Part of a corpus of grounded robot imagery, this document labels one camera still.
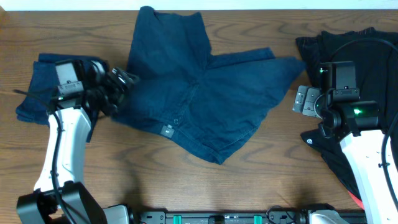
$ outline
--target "white background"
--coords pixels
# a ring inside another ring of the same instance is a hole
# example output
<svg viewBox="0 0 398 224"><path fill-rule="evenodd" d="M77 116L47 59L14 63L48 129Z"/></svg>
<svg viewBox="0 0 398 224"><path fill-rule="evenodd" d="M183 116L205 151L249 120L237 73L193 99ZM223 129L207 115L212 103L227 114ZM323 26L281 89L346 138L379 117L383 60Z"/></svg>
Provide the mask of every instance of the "white background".
<svg viewBox="0 0 398 224"><path fill-rule="evenodd" d="M0 0L6 11L398 9L398 0Z"/></svg>

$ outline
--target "camera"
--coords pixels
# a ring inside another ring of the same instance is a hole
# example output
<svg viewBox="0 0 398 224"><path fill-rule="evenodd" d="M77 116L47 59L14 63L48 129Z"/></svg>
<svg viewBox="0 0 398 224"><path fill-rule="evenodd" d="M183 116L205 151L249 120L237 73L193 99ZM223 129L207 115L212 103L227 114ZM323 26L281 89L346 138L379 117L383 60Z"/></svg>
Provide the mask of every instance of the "camera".
<svg viewBox="0 0 398 224"><path fill-rule="evenodd" d="M321 83L319 88L298 87L294 112L322 119L322 109L333 103L359 101L354 62L321 63L317 77Z"/></svg>

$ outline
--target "green light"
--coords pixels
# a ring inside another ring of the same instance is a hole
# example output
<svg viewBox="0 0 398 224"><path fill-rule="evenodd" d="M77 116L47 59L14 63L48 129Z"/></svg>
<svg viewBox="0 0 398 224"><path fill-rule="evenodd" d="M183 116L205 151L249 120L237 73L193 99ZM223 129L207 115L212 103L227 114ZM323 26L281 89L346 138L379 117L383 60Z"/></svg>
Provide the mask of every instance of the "green light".
<svg viewBox="0 0 398 224"><path fill-rule="evenodd" d="M355 113L356 115L358 115L358 114L362 113L362 111L359 110L359 109L354 109L354 113Z"/></svg>

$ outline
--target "wooden surface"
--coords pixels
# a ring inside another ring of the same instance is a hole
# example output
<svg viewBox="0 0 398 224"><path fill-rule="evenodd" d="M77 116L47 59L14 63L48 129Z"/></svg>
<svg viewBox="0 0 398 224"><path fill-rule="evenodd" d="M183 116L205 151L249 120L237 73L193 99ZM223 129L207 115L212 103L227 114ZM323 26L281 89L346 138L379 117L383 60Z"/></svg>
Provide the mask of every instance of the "wooden surface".
<svg viewBox="0 0 398 224"><path fill-rule="evenodd" d="M125 67L137 12L8 12L0 32L0 223L19 223L16 202L29 194L43 166L46 126L17 121L32 62L41 52L95 55ZM300 57L294 39L322 30L374 26L398 31L397 11L204 11L213 54L271 46ZM325 202L357 209L320 155L301 140L319 120L292 112L303 74L250 141L222 166L172 141L108 118L86 145L85 185L102 207L127 202L137 210L265 210Z"/></svg>

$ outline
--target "dark blue garment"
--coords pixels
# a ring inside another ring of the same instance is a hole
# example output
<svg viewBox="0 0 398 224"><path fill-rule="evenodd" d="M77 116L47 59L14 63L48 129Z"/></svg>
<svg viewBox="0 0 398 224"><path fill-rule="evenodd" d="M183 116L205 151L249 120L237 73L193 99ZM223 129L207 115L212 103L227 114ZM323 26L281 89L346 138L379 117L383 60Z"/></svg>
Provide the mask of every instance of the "dark blue garment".
<svg viewBox="0 0 398 224"><path fill-rule="evenodd" d="M142 7L127 65L141 81L114 120L221 164L257 131L304 68L292 57L275 59L269 48L213 56L200 13Z"/></svg>
<svg viewBox="0 0 398 224"><path fill-rule="evenodd" d="M66 59L80 59L83 60L85 68L89 68L89 63L85 60L94 60L100 62L106 71L109 70L108 64L97 57L77 56L77 55L57 55L57 54L40 54L38 62L33 63L33 75L29 85L29 92L35 93L44 102L50 102L52 91L58 84L59 80L57 72L55 71L54 62ZM16 109L17 119L25 122L32 122L37 124L49 125L49 117L47 109L37 100L27 97L21 105ZM91 120L91 131L87 137L87 142L90 141L93 129L96 124L98 112L89 114Z"/></svg>

